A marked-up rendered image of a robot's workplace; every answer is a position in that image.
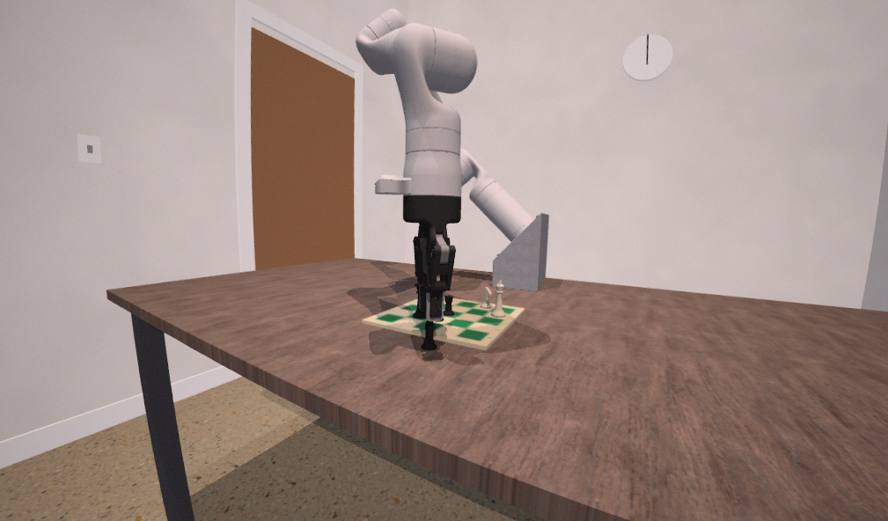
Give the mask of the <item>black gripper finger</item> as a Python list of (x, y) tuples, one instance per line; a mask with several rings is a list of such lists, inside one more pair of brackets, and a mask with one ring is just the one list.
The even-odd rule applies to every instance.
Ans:
[(420, 293), (419, 293), (419, 308), (422, 312), (426, 312), (426, 290), (425, 290), (425, 274), (421, 271), (421, 253), (418, 250), (418, 238), (421, 236), (414, 237), (414, 250), (415, 250), (415, 276), (418, 277), (416, 281), (422, 285), (420, 285)]
[[(421, 271), (425, 274), (426, 319), (440, 321), (444, 317), (444, 292), (451, 288), (456, 248), (443, 239), (443, 234), (436, 234), (437, 242), (432, 248), (431, 264), (427, 266), (426, 239), (418, 238), (418, 250), (421, 253)], [(440, 275), (440, 281), (436, 281)]]

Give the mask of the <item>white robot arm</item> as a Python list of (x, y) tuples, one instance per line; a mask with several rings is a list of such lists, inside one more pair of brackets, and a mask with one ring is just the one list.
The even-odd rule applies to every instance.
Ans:
[(471, 41), (408, 24), (399, 11), (388, 10), (359, 32), (356, 47), (376, 74), (395, 75), (406, 123), (403, 178), (380, 176), (375, 194), (461, 197), (461, 187), (475, 177), (469, 198), (512, 242), (534, 219), (471, 152), (460, 149), (460, 116), (438, 94), (462, 92), (471, 84), (477, 70)]

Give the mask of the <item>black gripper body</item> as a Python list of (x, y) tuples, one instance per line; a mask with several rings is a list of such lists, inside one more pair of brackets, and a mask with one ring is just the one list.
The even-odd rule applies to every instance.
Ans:
[(404, 195), (403, 220), (418, 223), (418, 236), (426, 239), (427, 266), (431, 264), (432, 248), (436, 245), (436, 234), (443, 234), (448, 242), (447, 224), (456, 224), (461, 219), (461, 197), (449, 195)]

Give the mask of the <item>green and cream chessboard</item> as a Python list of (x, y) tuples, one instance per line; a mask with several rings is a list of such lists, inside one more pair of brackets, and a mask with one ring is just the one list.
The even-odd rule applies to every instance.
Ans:
[[(366, 325), (425, 337), (427, 319), (413, 317), (416, 312), (416, 300), (362, 319), (362, 322)], [(482, 302), (454, 298), (451, 303), (454, 315), (444, 316), (444, 321), (433, 321), (433, 339), (487, 351), (503, 332), (525, 313), (525, 308), (503, 305), (505, 317), (498, 318), (491, 315), (495, 304), (491, 304), (491, 308), (481, 308), (481, 304)]]

